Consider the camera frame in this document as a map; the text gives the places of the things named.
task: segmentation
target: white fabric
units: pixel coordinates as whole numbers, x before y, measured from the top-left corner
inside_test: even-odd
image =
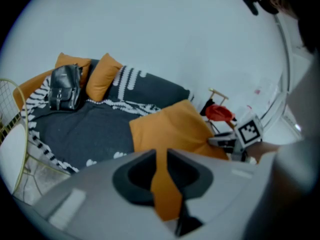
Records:
[[[119,92],[118,92],[118,99],[121,101],[123,101],[125,97],[125,90],[126,90],[126,85],[127,85],[129,74],[130,74],[130,68],[123,67],[122,71],[123,71],[123,74],[122,74],[122,78],[119,86]]]
[[[122,72],[122,69],[123,69],[123,68],[124,68],[124,67],[122,67],[122,68],[118,71],[118,73],[116,73],[115,78],[114,78],[114,80],[113,80],[113,82],[112,82],[112,84],[113,84],[114,86],[118,86],[119,81],[120,81],[121,72]]]
[[[26,130],[22,124],[15,126],[0,145],[0,174],[12,194],[24,165]]]

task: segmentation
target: white wall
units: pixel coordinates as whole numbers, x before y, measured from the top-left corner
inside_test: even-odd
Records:
[[[242,0],[33,0],[1,50],[0,77],[21,84],[52,69],[60,52],[109,52],[194,90],[198,108],[215,88],[233,111],[286,66],[274,17],[252,15]]]

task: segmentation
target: dark gray blanket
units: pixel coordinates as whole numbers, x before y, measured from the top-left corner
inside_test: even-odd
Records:
[[[79,170],[134,151],[129,121],[138,114],[87,101],[77,112],[52,113],[46,106],[35,109],[33,115],[34,130],[55,158]]]

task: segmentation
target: wire chair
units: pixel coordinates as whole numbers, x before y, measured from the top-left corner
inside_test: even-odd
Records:
[[[28,146],[28,115],[25,120],[22,120],[20,115],[20,110],[14,100],[13,90],[17,89],[18,93],[26,104],[26,100],[23,92],[19,86],[10,79],[0,78],[0,145],[3,144],[6,137],[10,134],[12,129],[17,125],[23,125],[25,130],[25,142],[24,142],[24,153],[23,153],[23,163],[15,183],[15,192],[20,184],[22,174],[24,172],[24,166],[27,160],[27,146]]]
[[[21,183],[23,174],[33,177],[35,185],[39,193],[41,194],[42,192],[40,191],[37,181],[35,179],[36,171],[34,171],[32,175],[31,170],[27,168],[27,161],[29,158],[33,159],[36,163],[42,164],[43,166],[57,173],[61,173],[68,176],[70,174],[60,169],[53,168],[28,153],[27,151],[28,143],[29,143],[28,111],[27,109],[25,110],[25,118],[22,118],[20,109],[17,106],[16,100],[21,100],[23,103],[23,106],[26,108],[26,99],[20,87],[10,79],[0,78],[0,129],[1,129],[0,130],[0,146],[15,126],[22,124],[25,129],[23,163],[22,163],[16,184],[14,187],[14,191],[12,194],[14,195],[15,192],[17,191]]]

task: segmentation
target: white object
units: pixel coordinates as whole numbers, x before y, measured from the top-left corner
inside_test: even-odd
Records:
[[[300,127],[299,124],[296,123],[296,124],[294,125],[294,127],[295,127],[299,132],[301,132],[301,127]]]
[[[85,200],[86,193],[84,191],[76,188],[73,189],[69,197],[51,215],[48,221],[56,228],[65,230]]]
[[[0,175],[13,194],[19,174],[25,162],[26,130],[16,125],[0,145]]]
[[[263,126],[255,115],[244,123],[237,125],[234,132],[243,149],[259,141],[263,137]]]

